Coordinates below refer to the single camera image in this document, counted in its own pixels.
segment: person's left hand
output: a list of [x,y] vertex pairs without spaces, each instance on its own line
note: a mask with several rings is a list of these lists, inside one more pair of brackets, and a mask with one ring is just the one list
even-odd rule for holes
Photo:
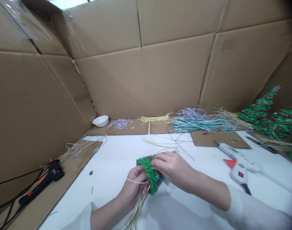
[[[138,165],[131,169],[127,178],[139,183],[148,180],[147,174],[142,165]],[[116,197],[123,208],[129,208],[130,210],[134,208],[138,200],[140,190],[142,190],[143,194],[145,195],[149,186],[149,182],[138,184],[132,181],[126,180],[122,190]]]

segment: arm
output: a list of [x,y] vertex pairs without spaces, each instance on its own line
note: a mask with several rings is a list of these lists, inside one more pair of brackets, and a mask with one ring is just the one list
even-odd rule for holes
[[209,202],[243,229],[292,229],[292,220],[265,203],[193,169],[178,153],[159,153],[152,167],[180,189]]
[[140,191],[146,194],[149,182],[142,183],[147,175],[141,165],[131,169],[120,193],[106,205],[92,212],[89,204],[83,212],[63,230],[108,230],[123,219],[135,206]]
[[[143,182],[147,175],[141,165],[130,170],[128,179]],[[138,184],[126,180],[122,190],[116,198],[91,214],[92,230],[108,230],[123,219],[135,206],[140,189],[146,194],[149,182]]]

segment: green sequined cone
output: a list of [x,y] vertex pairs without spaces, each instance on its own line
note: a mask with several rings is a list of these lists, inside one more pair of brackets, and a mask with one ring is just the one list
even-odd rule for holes
[[270,137],[289,137],[292,134],[292,106],[260,119],[254,129]]
[[264,97],[257,99],[248,108],[242,110],[242,112],[238,114],[239,118],[251,124],[257,124],[261,117],[267,116],[267,112],[271,109],[270,106],[273,104],[273,98],[279,89],[280,87],[276,86],[269,93],[264,95]]
[[150,183],[149,189],[150,195],[153,195],[158,190],[159,185],[164,180],[164,176],[159,171],[152,169],[151,162],[155,158],[155,156],[156,155],[152,155],[136,160],[136,165],[142,165],[143,168],[145,169],[145,172]]

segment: white sleeve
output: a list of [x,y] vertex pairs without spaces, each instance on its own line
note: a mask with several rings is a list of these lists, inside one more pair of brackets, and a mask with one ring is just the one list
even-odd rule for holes
[[91,230],[92,203],[89,203],[80,215],[62,230]]
[[292,219],[287,215],[228,184],[226,185],[231,196],[230,209],[221,211],[210,205],[214,212],[223,214],[224,217],[245,230],[292,229]]

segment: green christmas tree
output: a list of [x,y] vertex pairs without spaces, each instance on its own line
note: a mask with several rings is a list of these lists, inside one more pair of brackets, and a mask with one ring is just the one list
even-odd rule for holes
[[270,106],[273,104],[273,98],[280,89],[279,86],[274,87],[269,93],[264,95],[264,97],[257,99],[248,108],[242,110],[238,114],[239,118],[242,120],[257,124],[259,120],[267,116],[267,112],[271,109]]
[[292,106],[262,118],[254,125],[254,129],[270,137],[289,137],[292,134]]

